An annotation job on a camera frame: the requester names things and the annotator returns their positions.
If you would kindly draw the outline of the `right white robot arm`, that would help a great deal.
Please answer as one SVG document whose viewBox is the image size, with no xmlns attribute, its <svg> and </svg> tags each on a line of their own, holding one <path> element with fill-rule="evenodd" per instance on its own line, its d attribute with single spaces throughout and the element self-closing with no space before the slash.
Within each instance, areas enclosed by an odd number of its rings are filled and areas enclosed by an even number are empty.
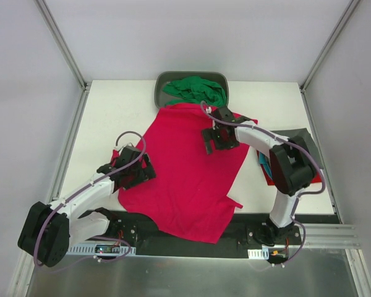
<svg viewBox="0 0 371 297">
<path fill-rule="evenodd" d="M 213 120 L 213 126 L 202 131 L 208 154 L 246 144 L 267 157 L 277 192 L 267 222 L 254 231 L 254 240 L 266 246 L 282 243 L 294 226 L 301 195 L 319 174 L 305 140 L 299 136 L 284 138 L 245 116 L 237 118 L 226 106 L 213 111 L 202 102 L 200 107 Z"/>
</svg>

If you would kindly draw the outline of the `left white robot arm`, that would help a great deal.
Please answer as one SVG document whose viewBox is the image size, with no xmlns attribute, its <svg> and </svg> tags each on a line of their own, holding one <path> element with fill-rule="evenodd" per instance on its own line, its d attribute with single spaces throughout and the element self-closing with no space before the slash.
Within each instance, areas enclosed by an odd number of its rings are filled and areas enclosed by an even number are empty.
<svg viewBox="0 0 371 297">
<path fill-rule="evenodd" d="M 95 236 L 113 240 L 118 225 L 108 210 L 92 207 L 116 191 L 128 190 L 156 178 L 146 152 L 126 145 L 101 165 L 91 180 L 68 196 L 48 204 L 36 202 L 28 211 L 18 247 L 38 265 L 54 267 L 72 246 Z"/>
</svg>

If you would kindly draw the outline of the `magenta t shirt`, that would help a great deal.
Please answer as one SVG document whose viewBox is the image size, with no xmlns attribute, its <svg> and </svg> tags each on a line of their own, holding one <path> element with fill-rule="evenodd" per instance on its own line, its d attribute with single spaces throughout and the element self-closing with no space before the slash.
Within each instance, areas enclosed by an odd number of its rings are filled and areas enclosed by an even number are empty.
<svg viewBox="0 0 371 297">
<path fill-rule="evenodd" d="M 248 145 L 207 154 L 202 130 L 212 126 L 196 104 L 181 103 L 159 110 L 144 134 L 156 178 L 120 190 L 119 203 L 129 213 L 151 218 L 159 228 L 173 231 L 190 224 L 230 221 L 242 205 L 227 196 L 247 156 Z"/>
</svg>

